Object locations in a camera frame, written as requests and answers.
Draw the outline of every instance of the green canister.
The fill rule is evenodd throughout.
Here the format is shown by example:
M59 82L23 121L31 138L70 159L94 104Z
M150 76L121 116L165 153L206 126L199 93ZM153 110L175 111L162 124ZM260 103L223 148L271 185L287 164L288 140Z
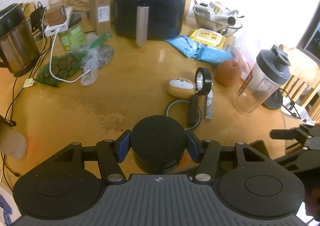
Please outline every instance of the green canister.
M70 18L68 29L58 33L58 36L62 47L66 52L71 51L71 46L80 47L84 45L87 40L82 27L81 15L78 13L73 13Z

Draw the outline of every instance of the gray ribbed panel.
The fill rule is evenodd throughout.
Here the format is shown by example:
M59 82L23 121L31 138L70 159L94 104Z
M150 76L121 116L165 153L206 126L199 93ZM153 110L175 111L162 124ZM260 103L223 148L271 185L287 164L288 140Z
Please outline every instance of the gray ribbed panel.
M21 217L15 226L302 226L294 215L256 220L225 207L207 185L186 175L132 175L122 185L109 186L92 208L72 218L45 221Z

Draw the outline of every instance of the blue tissue pack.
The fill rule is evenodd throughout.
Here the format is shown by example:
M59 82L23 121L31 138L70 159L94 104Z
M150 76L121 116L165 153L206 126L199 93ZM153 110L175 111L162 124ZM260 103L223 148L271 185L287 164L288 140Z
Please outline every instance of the blue tissue pack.
M186 57L194 57L197 60L218 66L223 61L233 59L232 53L223 49L197 43L186 36L177 36L166 40L174 48L178 49Z
M199 43L199 46L197 48L196 58L197 60L212 64L214 66L218 66L226 60L233 59L231 52L225 51L220 48L208 46L201 42Z

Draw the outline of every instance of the charging cable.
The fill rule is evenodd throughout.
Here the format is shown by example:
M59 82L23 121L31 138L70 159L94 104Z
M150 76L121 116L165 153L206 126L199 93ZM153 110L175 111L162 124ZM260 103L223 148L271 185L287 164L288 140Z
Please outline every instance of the charging cable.
M68 81L68 80L64 80L64 79L61 79L61 78L58 78L56 77L52 71L51 71L51 61L52 61L52 53L53 53L53 46L54 46L54 43L56 41L56 38L57 38L57 35L58 33L60 32L60 28L57 28L56 30L56 33L54 35L54 38L53 38L53 43L52 43L52 46L51 46L51 53L50 53L50 62L49 62L49 71L50 71L50 74L52 75L53 78L59 80L59 81L62 81L62 82L66 82L66 83L74 83L75 81L78 81L81 77L83 77L85 74L89 73L91 70L87 70L85 73L83 73L82 75L80 75L77 79L75 79L74 81Z

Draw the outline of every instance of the table surface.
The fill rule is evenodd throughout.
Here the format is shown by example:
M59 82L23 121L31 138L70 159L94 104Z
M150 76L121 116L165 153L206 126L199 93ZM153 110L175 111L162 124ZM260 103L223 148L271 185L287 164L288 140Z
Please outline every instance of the table surface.
M85 30L92 27L83 20ZM182 34L187 35L196 28L187 20ZM27 139L26 155L15 160L8 158L14 170L24 174L68 144L79 141L82 146L92 146L104 139L116 139L126 129L142 118L164 114L166 106L175 98L168 94L170 79L193 80L198 67L207 67L212 74L215 68L209 64L187 58L165 41L149 40L142 48L135 40L113 36L107 42L115 54L105 67L99 70L94 84L82 86L80 81L61 83L53 88L40 83L23 90L13 112L16 130ZM64 52L57 40L54 55ZM0 68L0 114L4 115L11 100L15 78L7 69ZM15 92L22 87L27 76L18 78ZM241 81L234 87L224 87L213 79L212 120L202 120L194 131L199 139L213 139L222 145L233 146L237 141L251 143L262 139L271 158L285 154L285 142L269 138L271 129L283 129L288 121L290 127L301 121L283 116L280 110L270 111L262 106L248 115L239 114L232 100ZM199 106L205 113L205 97L200 97ZM172 108L172 117L185 123L187 106ZM193 165L185 151L177 169ZM126 177L131 173L142 173L134 162L132 151L120 164ZM100 177L96 162L86 162L87 170ZM11 183L16 178L10 175Z

